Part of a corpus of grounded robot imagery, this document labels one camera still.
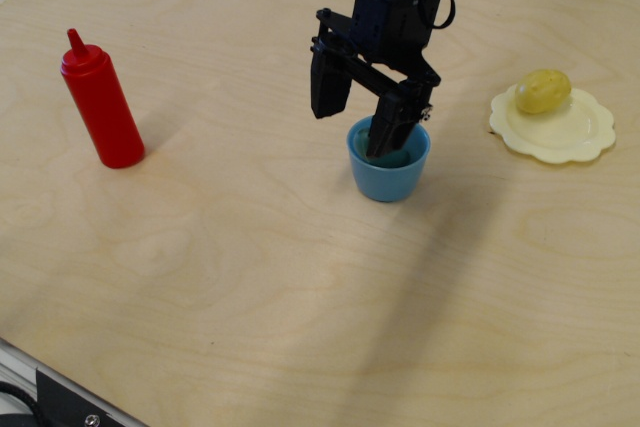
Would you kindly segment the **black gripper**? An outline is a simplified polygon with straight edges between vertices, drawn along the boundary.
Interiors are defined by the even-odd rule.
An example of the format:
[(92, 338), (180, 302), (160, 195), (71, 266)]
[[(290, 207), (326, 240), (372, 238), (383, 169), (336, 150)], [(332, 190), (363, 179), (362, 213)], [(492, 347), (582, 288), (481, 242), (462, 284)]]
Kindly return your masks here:
[(356, 82), (377, 96), (366, 156), (400, 150), (429, 118), (440, 77), (423, 57), (441, 0), (355, 0), (351, 16), (329, 8), (312, 38), (311, 109), (316, 119), (344, 111)]

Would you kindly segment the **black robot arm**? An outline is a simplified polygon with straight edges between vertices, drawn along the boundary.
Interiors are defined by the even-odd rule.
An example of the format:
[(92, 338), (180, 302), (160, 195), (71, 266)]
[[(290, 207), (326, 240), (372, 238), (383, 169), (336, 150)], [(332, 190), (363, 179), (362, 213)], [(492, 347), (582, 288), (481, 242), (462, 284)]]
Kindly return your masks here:
[(312, 39), (311, 109), (318, 119), (342, 112), (353, 83), (378, 98), (366, 155), (400, 150), (429, 116), (440, 76), (423, 56), (431, 34), (451, 25), (456, 8), (436, 20), (441, 0), (355, 0), (345, 16), (319, 10)]

